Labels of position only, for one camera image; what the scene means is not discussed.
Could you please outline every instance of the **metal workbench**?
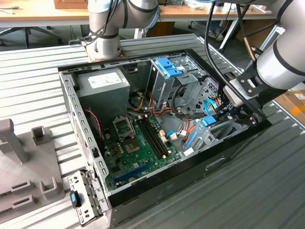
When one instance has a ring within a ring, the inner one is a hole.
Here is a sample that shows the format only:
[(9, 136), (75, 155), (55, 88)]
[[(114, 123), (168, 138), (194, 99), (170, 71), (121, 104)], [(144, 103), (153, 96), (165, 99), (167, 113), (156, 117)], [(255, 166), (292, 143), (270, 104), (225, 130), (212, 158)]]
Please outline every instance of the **metal workbench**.
[[(206, 60), (203, 39), (194, 35), (122, 41), (128, 56), (194, 49)], [(240, 73), (214, 49), (222, 72)], [(66, 114), (57, 68), (86, 63), (83, 47), (61, 46), (0, 53), (0, 118), (15, 133), (51, 129), (65, 198), (15, 218), (0, 228), (80, 228), (66, 177), (85, 167)], [(305, 136), (274, 104), (264, 109), (274, 124), (231, 163), (119, 226), (119, 229), (303, 228), (305, 225)], [(87, 228), (103, 228), (103, 219)]]

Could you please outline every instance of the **blue latch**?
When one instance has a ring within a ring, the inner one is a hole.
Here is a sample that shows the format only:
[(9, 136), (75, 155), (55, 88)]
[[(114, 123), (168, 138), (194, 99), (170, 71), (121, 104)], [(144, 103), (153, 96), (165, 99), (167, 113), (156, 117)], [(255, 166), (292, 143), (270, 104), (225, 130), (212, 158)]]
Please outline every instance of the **blue latch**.
[(216, 121), (216, 119), (214, 119), (213, 116), (208, 116), (206, 118), (203, 118), (201, 122), (204, 126), (209, 126), (213, 123), (216, 123), (217, 121)]
[(75, 198), (75, 194), (74, 194), (74, 193), (71, 195), (71, 199), (72, 199), (72, 202), (75, 202), (75, 201), (76, 201), (76, 198)]
[(183, 75), (183, 72), (179, 71), (175, 64), (172, 63), (168, 58), (159, 58), (156, 59), (156, 62), (158, 63), (159, 67), (166, 72), (166, 75), (169, 78)]

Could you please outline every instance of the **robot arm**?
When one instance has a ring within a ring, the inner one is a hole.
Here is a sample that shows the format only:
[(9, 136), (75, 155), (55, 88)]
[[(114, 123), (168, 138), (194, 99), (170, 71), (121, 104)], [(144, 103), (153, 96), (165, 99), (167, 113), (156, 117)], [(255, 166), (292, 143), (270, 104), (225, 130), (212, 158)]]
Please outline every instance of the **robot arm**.
[[(230, 83), (255, 107), (261, 107), (305, 80), (305, 5), (303, 0), (227, 0), (267, 5), (285, 28), (281, 35), (241, 76)], [(226, 86), (235, 106), (243, 103)]]
[[(114, 12), (107, 21), (110, 7)], [(150, 28), (159, 17), (158, 0), (89, 0), (90, 32), (94, 34), (107, 25), (102, 35), (87, 44), (87, 51), (94, 59), (113, 59), (120, 55), (120, 28)]]

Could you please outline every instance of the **metal case frame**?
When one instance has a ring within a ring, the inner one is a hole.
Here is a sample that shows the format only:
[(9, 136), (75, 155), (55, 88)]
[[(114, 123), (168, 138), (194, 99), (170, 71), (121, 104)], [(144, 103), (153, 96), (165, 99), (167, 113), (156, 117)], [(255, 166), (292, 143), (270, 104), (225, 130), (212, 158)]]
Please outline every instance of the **metal case frame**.
[[(103, 69), (107, 66), (115, 67), (129, 63), (137, 63), (143, 60), (149, 61), (161, 55), (175, 57), (177, 53), (185, 53), (191, 56), (220, 86), (224, 85), (214, 69), (193, 50), (156, 53), (144, 58), (122, 59), (120, 62), (117, 62), (117, 60), (112, 62), (95, 62), (90, 67), (88, 67), (88, 64), (81, 64), (73, 67), (59, 68), (59, 71), (62, 72), (62, 87), (67, 94), (65, 96), (65, 102), (67, 109), (72, 114), (72, 125), (76, 131), (77, 141), (82, 147), (82, 156), (87, 160), (88, 170), (93, 170), (94, 168), (98, 177), (105, 180), (109, 171), (101, 156), (98, 158), (94, 158), (93, 156), (93, 152), (98, 150), (98, 147), (73, 89), (73, 71)], [(184, 160), (178, 163), (170, 164), (163, 171), (153, 174), (150, 177), (143, 177), (124, 190), (119, 190), (116, 193), (107, 192), (106, 185), (101, 182), (104, 194), (108, 196), (108, 201), (112, 207), (111, 213), (108, 212), (108, 218), (111, 218), (110, 225), (114, 226), (122, 223), (133, 215), (215, 171), (225, 162), (234, 158), (244, 146), (247, 146), (250, 141), (254, 140), (270, 126), (271, 123), (264, 120), (258, 125), (252, 126), (242, 132), (242, 134), (233, 136), (229, 140), (205, 150), (204, 153), (197, 153), (184, 158)]]

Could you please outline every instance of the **ram slot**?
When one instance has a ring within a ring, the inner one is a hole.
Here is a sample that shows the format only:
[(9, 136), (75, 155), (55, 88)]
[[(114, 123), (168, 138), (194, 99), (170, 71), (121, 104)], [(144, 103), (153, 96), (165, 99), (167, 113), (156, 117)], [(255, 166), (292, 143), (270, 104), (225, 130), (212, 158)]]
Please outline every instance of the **ram slot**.
[(141, 120), (138, 123), (138, 126), (144, 133), (146, 140), (152, 147), (158, 159), (161, 159), (163, 155), (168, 155), (166, 148), (164, 147), (158, 135), (155, 133), (154, 129), (151, 127), (148, 120)]

